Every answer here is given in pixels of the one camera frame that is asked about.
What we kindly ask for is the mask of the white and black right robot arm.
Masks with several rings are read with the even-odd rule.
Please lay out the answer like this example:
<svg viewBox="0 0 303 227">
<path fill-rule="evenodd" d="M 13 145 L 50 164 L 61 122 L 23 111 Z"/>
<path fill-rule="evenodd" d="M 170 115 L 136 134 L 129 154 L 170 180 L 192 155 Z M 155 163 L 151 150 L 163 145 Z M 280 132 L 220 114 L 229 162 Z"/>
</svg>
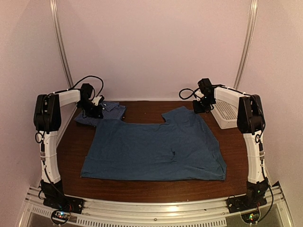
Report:
<svg viewBox="0 0 303 227">
<path fill-rule="evenodd" d="M 213 85 L 208 79 L 202 79 L 198 82 L 193 96 L 195 113 L 211 111 L 218 101 L 238 109 L 237 127 L 245 140 L 249 164 L 247 192 L 242 203 L 246 208 L 254 208 L 269 188 L 263 148 L 266 122 L 259 95 L 250 95 L 223 85 Z"/>
</svg>

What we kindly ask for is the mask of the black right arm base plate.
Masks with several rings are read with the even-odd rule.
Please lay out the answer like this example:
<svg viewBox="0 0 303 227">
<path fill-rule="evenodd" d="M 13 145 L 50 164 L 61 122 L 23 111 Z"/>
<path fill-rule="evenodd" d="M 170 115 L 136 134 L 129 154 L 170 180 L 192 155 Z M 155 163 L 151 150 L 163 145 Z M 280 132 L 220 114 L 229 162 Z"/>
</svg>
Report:
<svg viewBox="0 0 303 227">
<path fill-rule="evenodd" d="M 257 206 L 263 206 L 267 204 L 266 198 L 259 198 L 257 201 L 248 201 L 247 195 L 235 196 L 231 195 L 226 199 L 226 205 L 229 213 L 241 212 L 250 209 L 256 209 Z"/>
</svg>

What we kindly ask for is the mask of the blue checked shirt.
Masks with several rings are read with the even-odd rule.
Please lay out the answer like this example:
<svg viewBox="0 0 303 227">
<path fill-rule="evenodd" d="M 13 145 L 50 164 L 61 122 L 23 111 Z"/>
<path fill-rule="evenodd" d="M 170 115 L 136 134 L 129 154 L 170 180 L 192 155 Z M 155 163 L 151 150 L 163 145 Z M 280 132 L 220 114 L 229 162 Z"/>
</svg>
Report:
<svg viewBox="0 0 303 227">
<path fill-rule="evenodd" d="M 119 102 L 103 101 L 99 106 L 102 107 L 103 119 L 121 120 L 126 112 L 126 106 L 120 105 Z M 74 118 L 74 121 L 80 124 L 96 127 L 100 119 L 88 117 L 81 112 Z"/>
</svg>

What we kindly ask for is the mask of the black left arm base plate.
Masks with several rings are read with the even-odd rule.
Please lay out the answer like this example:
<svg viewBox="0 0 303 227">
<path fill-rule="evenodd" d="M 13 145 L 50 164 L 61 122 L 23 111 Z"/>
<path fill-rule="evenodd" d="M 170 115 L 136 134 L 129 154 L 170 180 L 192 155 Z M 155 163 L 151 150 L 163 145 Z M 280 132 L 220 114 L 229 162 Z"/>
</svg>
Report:
<svg viewBox="0 0 303 227">
<path fill-rule="evenodd" d="M 47 207 L 51 207 L 56 210 L 81 214 L 84 205 L 84 200 L 70 196 L 65 196 L 65 197 L 47 196 L 44 199 L 43 204 Z"/>
</svg>

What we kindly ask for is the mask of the blue grey cloth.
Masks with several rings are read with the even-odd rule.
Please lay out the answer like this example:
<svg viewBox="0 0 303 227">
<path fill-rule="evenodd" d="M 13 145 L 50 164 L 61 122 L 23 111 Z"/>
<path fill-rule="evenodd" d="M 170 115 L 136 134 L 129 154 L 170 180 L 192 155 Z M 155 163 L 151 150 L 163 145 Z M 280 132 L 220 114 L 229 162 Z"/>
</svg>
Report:
<svg viewBox="0 0 303 227">
<path fill-rule="evenodd" d="M 80 175 L 125 181 L 219 180 L 226 163 L 203 118 L 182 106 L 159 124 L 101 120 Z"/>
</svg>

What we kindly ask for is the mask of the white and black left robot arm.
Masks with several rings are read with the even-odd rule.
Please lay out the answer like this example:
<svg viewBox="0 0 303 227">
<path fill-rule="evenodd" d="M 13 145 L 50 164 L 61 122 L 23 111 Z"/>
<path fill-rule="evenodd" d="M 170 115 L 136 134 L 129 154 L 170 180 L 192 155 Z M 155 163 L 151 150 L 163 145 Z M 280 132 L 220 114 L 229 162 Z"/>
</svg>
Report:
<svg viewBox="0 0 303 227">
<path fill-rule="evenodd" d="M 34 111 L 35 140 L 40 146 L 42 192 L 58 210 L 68 206 L 57 165 L 57 136 L 62 124 L 61 108 L 75 104 L 88 117 L 103 118 L 101 102 L 104 96 L 92 98 L 94 88 L 85 83 L 81 88 L 70 88 L 38 95 Z"/>
</svg>

